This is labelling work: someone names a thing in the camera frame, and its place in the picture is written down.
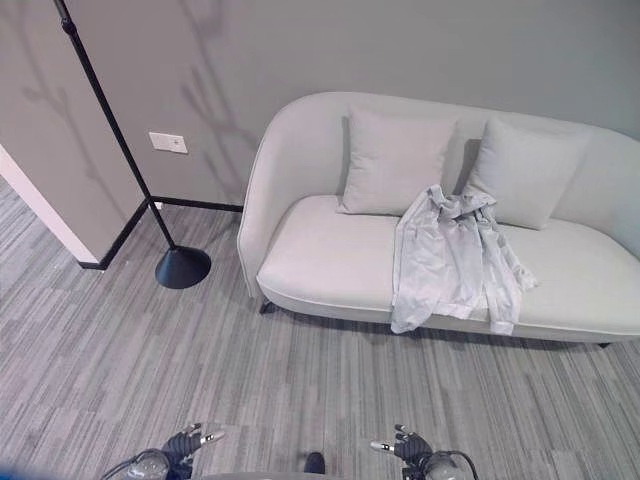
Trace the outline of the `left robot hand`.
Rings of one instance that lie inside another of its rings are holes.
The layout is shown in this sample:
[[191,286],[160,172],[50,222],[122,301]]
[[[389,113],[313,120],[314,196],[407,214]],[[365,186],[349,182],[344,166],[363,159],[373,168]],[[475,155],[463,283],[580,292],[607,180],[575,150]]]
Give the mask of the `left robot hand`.
[[222,440],[225,435],[226,432],[224,430],[205,433],[202,431],[201,423],[192,423],[171,436],[162,447],[162,451],[169,464],[176,466],[184,463],[202,447]]

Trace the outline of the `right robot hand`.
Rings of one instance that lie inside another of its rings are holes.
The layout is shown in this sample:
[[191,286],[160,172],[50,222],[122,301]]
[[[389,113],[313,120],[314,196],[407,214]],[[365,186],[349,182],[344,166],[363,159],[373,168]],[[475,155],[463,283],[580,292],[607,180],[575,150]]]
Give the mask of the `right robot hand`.
[[433,455],[429,443],[404,424],[396,424],[393,444],[373,440],[369,447],[381,453],[393,454],[403,460],[407,467],[423,472]]

